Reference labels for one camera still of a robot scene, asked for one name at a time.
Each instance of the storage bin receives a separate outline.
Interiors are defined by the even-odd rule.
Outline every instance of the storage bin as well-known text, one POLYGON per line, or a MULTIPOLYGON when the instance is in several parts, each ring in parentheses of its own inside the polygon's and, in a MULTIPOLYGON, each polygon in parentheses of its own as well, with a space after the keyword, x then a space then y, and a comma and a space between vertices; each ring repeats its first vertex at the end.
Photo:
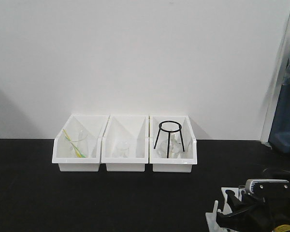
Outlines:
POLYGON ((143 172, 148 149, 148 116, 110 116, 101 153, 107 171, 143 172))
POLYGON ((108 115, 71 115, 55 138, 52 162, 62 172, 97 172, 108 118, 108 115))
MULTIPOLYGON (((178 130, 179 126, 175 123, 166 123, 170 131, 178 130)), ((194 136, 192 126, 188 116, 150 116, 150 139, 149 139, 149 162, 153 164, 154 172, 180 172, 190 173, 193 164, 197 164, 197 141, 194 136), (180 131, 171 133, 171 139, 174 143, 178 143, 175 156, 170 152, 167 158, 167 141, 168 133, 160 131, 159 139, 159 124, 163 121, 175 121, 181 125, 182 140, 180 131)))

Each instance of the white wall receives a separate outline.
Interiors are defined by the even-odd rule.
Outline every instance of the white wall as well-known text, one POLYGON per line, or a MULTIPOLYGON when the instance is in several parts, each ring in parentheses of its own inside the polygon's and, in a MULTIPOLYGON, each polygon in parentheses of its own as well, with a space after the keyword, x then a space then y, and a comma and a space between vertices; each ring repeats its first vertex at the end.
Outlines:
POLYGON ((71 112, 187 114, 260 139, 290 0, 0 0, 0 138, 71 112))

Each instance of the metal ring stand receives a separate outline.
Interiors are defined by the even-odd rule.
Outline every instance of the metal ring stand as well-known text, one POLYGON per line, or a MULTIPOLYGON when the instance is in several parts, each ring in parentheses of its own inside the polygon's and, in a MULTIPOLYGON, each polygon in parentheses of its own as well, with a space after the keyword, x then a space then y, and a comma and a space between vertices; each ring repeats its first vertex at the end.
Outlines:
POLYGON ((155 142, 154 149, 156 149, 157 142, 158 142, 158 138, 159 138, 159 135, 160 135, 160 131, 164 131, 164 132, 167 132, 169 134, 169 136, 168 136, 168 153, 167 153, 167 158, 169 157, 171 133, 175 133, 175 132, 179 132, 180 133, 180 139, 182 141, 183 152, 185 152, 184 141, 183 141, 183 136, 182 136, 182 125, 180 125, 178 122, 175 122, 175 121, 163 121, 163 122, 159 123, 159 131, 158 131, 158 135, 157 135, 157 138, 156 138, 156 142, 155 142), (167 122, 171 122, 171 123, 177 124, 178 125, 178 130, 165 130, 165 129, 163 129, 162 128, 162 125, 164 123, 167 123, 167 122))

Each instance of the black countertop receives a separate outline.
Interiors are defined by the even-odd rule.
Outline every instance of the black countertop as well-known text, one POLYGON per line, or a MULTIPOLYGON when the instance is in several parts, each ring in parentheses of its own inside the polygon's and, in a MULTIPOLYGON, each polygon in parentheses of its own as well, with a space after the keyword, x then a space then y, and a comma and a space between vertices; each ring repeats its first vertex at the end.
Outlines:
POLYGON ((198 141, 192 172, 60 172, 53 140, 0 140, 1 231, 206 232, 220 187, 290 168, 290 156, 257 141, 198 141))

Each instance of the black metal ring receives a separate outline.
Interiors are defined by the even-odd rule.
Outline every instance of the black metal ring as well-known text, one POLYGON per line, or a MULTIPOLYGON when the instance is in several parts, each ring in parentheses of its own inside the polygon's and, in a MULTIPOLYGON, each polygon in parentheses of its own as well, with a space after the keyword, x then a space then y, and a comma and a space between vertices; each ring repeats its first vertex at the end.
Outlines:
POLYGON ((175 121, 163 121, 163 122, 159 123, 159 128, 160 128, 160 130, 162 130, 164 132, 175 133, 175 132, 179 132, 182 129, 182 125, 180 125, 178 122, 175 122, 175 121), (163 123, 166 123, 166 122, 172 122, 172 123, 177 124, 178 125, 178 130, 165 130, 165 129, 163 129, 162 125, 163 125, 163 123))

